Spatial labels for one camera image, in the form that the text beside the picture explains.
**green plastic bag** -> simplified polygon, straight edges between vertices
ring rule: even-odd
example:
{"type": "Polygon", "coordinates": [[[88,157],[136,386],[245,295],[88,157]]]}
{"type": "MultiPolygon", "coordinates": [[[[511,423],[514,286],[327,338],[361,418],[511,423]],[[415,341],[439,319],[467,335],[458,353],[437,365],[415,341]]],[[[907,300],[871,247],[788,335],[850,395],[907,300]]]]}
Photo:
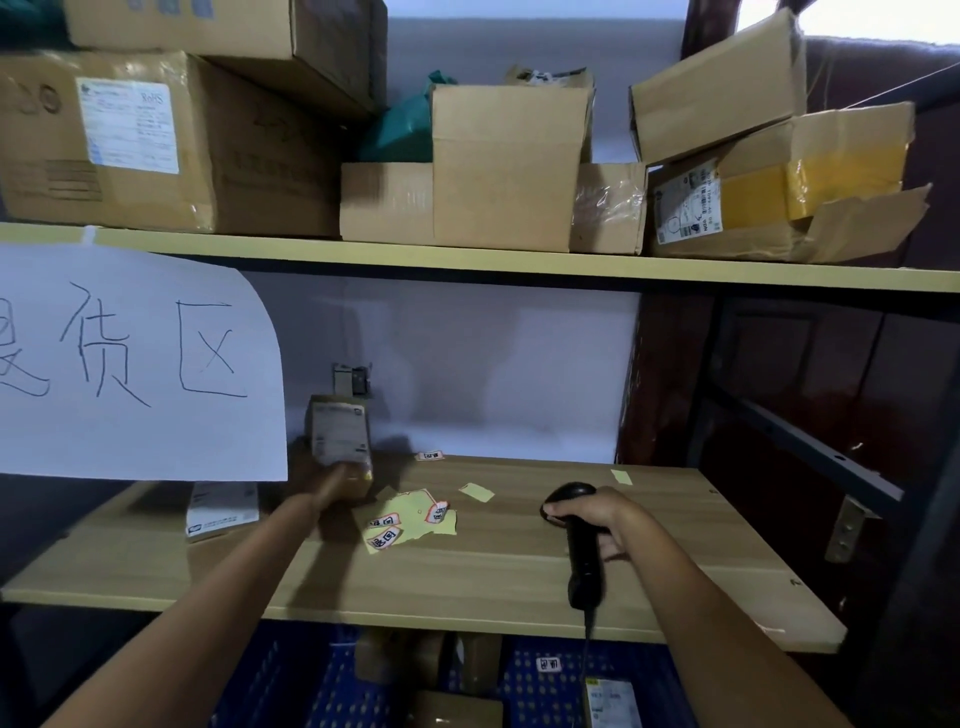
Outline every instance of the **green plastic bag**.
{"type": "Polygon", "coordinates": [[[456,80],[434,71],[419,96],[404,99],[377,119],[360,142],[360,161],[433,161],[430,89],[456,80]]]}

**metal latch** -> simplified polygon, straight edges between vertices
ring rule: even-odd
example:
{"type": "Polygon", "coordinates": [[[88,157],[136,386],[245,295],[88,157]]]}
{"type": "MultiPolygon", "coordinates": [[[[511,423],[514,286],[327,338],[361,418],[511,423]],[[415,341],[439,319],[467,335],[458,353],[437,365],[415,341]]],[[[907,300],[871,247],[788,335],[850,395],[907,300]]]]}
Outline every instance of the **metal latch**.
{"type": "Polygon", "coordinates": [[[856,542],[860,538],[860,531],[867,519],[878,519],[879,516],[864,507],[854,498],[845,496],[833,525],[833,535],[827,544],[827,553],[824,558],[832,564],[848,564],[853,558],[856,542]]]}

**packing tape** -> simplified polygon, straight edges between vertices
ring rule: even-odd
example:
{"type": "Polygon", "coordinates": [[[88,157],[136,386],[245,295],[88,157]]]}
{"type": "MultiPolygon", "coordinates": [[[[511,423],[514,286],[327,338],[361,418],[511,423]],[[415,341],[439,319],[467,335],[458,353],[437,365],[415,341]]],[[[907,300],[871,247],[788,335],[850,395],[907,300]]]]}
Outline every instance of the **packing tape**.
{"type": "Polygon", "coordinates": [[[724,230],[810,217],[823,203],[900,192],[906,145],[834,152],[723,178],[724,230]]]}

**brown package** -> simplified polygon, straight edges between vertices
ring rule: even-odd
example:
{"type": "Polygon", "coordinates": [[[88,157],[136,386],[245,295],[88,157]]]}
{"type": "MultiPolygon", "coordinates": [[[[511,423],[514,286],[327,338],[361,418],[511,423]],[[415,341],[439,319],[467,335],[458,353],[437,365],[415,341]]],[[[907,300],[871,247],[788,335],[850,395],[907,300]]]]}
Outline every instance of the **brown package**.
{"type": "Polygon", "coordinates": [[[924,189],[900,192],[913,105],[798,116],[650,176],[654,255],[838,262],[895,249],[924,189]]]}
{"type": "Polygon", "coordinates": [[[460,690],[467,695],[496,691],[500,681],[500,651],[503,635],[458,632],[456,651],[463,669],[460,690]]]}
{"type": "MultiPolygon", "coordinates": [[[[642,164],[581,164],[569,250],[639,255],[647,205],[642,164]]],[[[340,234],[345,240],[438,245],[433,167],[414,162],[343,165],[340,234]]]]}
{"type": "Polygon", "coordinates": [[[438,85],[438,245],[565,253],[592,88],[438,85]]]}
{"type": "Polygon", "coordinates": [[[433,689],[445,643],[445,632],[364,627],[354,649],[354,673],[377,685],[433,689]]]}
{"type": "Polygon", "coordinates": [[[776,12],[631,86],[634,142],[648,165],[692,154],[806,112],[797,19],[776,12]]]}
{"type": "Polygon", "coordinates": [[[375,111],[370,2],[64,0],[64,10],[81,48],[209,56],[331,118],[364,120],[375,111]]]}
{"type": "Polygon", "coordinates": [[[0,57],[11,217],[333,236],[339,155],[336,130],[184,53],[0,57]]]}
{"type": "Polygon", "coordinates": [[[404,728],[502,728],[503,703],[448,692],[418,691],[404,728]]]}

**wooden shelf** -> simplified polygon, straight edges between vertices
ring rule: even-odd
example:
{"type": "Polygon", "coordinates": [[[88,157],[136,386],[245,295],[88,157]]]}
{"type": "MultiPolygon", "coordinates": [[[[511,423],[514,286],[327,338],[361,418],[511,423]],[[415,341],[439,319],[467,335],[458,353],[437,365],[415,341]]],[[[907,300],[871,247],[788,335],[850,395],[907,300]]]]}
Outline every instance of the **wooden shelf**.
{"type": "MultiPolygon", "coordinates": [[[[72,226],[0,223],[0,240],[7,242],[77,242],[82,232],[82,228],[72,226]]],[[[108,228],[97,231],[97,242],[101,245],[169,255],[538,276],[544,277],[543,285],[550,284],[550,277],[566,277],[609,281],[682,281],[859,291],[960,293],[960,272],[909,268],[527,253],[108,228]]]]}
{"type": "MultiPolygon", "coordinates": [[[[643,503],[784,649],[834,652],[846,633],[697,471],[616,466],[643,503]]],[[[582,637],[566,603],[566,539],[539,515],[570,480],[616,485],[610,466],[449,457],[378,456],[377,485],[427,488],[457,511],[457,535],[427,535],[371,556],[348,513],[328,511],[300,548],[265,616],[504,634],[582,637]],[[459,492],[468,482],[496,496],[459,492]]],[[[137,483],[77,523],[0,591],[3,601],[160,611],[190,585],[184,513],[189,486],[137,483]]],[[[597,615],[602,640],[661,642],[650,603],[626,562],[607,565],[597,615]]]]}

